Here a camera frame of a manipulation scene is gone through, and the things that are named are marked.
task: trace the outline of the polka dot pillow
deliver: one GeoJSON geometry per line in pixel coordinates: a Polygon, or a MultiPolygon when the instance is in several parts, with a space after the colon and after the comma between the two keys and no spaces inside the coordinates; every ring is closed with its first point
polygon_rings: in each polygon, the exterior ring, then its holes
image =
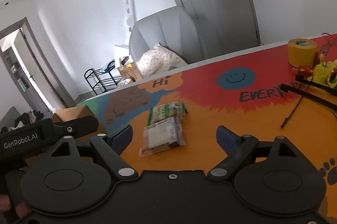
{"type": "Polygon", "coordinates": [[[143,78],[187,65],[176,53],[158,43],[143,54],[137,67],[143,78]]]}

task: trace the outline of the yellow plastic bag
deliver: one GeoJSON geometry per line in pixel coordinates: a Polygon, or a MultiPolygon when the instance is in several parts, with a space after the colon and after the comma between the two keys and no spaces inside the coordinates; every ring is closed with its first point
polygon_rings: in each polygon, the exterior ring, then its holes
{"type": "MultiPolygon", "coordinates": [[[[324,67],[323,64],[316,65],[314,68],[314,73],[313,73],[313,80],[312,77],[308,78],[308,80],[312,80],[314,83],[319,83],[325,86],[329,86],[331,88],[335,88],[337,85],[337,77],[334,79],[334,81],[331,83],[330,78],[331,78],[331,73],[332,71],[337,67],[337,60],[334,61],[329,67],[324,67]]],[[[327,93],[326,91],[310,86],[311,88],[314,88],[315,90],[321,92],[321,93],[327,93]]]]}

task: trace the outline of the red wire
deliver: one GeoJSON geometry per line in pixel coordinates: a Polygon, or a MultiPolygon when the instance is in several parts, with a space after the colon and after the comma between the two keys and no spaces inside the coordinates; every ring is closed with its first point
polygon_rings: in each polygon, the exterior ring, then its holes
{"type": "Polygon", "coordinates": [[[328,35],[328,36],[330,36],[331,38],[333,38],[333,39],[334,39],[334,40],[337,42],[337,40],[336,40],[336,39],[335,39],[335,38],[334,38],[334,37],[333,37],[331,34],[329,34],[329,33],[325,33],[325,32],[324,32],[324,33],[322,33],[322,35],[324,35],[324,34],[325,34],[325,35],[328,35]]]}

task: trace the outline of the human hand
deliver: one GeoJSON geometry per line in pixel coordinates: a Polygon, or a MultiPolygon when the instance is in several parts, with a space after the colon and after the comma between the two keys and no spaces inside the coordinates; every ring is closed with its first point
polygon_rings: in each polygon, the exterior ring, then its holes
{"type": "MultiPolygon", "coordinates": [[[[0,212],[7,212],[11,209],[11,200],[8,195],[0,195],[0,212]]],[[[15,211],[18,217],[25,217],[29,212],[24,202],[15,207],[15,211]]]]}

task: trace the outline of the blue smiley face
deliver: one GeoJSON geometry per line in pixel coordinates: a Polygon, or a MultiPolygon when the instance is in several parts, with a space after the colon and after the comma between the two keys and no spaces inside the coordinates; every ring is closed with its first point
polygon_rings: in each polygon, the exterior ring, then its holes
{"type": "Polygon", "coordinates": [[[252,85],[255,73],[245,67],[237,67],[224,72],[218,77],[217,84],[226,90],[238,90],[252,85]]]}

